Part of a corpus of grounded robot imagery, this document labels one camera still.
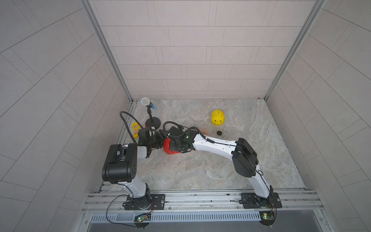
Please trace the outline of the yellow piggy bank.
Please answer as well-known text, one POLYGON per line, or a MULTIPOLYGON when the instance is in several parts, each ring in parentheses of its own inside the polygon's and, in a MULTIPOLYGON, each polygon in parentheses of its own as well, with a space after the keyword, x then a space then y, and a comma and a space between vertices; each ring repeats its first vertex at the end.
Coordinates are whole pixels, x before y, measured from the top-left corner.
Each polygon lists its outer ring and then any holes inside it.
POLYGON ((221 110, 214 110, 211 113, 211 124, 215 126, 220 126, 224 123, 225 121, 225 116, 224 113, 221 110))

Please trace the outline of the red piggy bank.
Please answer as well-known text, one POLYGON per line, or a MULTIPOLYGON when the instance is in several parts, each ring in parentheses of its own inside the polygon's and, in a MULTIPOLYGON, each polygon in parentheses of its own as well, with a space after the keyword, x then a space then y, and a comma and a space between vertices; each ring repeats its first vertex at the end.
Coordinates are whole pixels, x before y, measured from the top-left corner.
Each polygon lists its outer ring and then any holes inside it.
POLYGON ((166 138, 164 143, 163 143, 163 150, 166 154, 168 155, 173 155, 173 154, 178 154, 178 151, 172 151, 170 150, 170 142, 171 140, 169 138, 166 138))

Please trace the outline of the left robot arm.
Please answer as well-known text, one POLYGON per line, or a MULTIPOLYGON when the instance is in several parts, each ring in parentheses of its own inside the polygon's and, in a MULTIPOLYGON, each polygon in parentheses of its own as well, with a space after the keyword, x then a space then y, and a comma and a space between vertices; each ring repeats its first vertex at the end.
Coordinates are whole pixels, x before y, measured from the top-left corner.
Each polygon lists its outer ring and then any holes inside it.
POLYGON ((163 210, 164 194, 151 194, 149 186, 137 176, 137 161, 148 158, 154 149, 163 148, 165 133, 153 128, 138 131, 138 142, 110 145, 103 168, 102 179, 126 187, 128 197, 125 210, 163 210))

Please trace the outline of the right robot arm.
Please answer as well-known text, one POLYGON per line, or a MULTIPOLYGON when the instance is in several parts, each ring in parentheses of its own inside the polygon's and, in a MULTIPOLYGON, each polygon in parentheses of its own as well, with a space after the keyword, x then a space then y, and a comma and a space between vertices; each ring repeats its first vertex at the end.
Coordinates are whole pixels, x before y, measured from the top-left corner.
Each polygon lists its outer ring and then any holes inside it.
POLYGON ((267 208, 276 210, 282 208, 279 196, 267 182, 259 166, 257 153, 243 138, 237 141, 221 140, 206 136, 197 127, 185 131, 183 127, 171 127, 165 132, 170 139, 169 150, 187 153, 193 150, 206 151, 223 156, 233 162, 237 174, 248 178, 253 193, 242 193, 240 204, 244 208, 267 208))

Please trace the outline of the pink piggy bank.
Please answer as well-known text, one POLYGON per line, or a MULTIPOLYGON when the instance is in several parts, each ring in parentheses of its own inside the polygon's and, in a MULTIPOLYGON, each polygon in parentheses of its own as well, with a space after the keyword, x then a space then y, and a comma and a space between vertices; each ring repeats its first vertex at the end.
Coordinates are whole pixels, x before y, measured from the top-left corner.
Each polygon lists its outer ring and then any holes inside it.
POLYGON ((201 131, 204 135, 208 136, 208 132, 207 132, 206 130, 204 130, 204 129, 200 129, 200 131, 201 131))

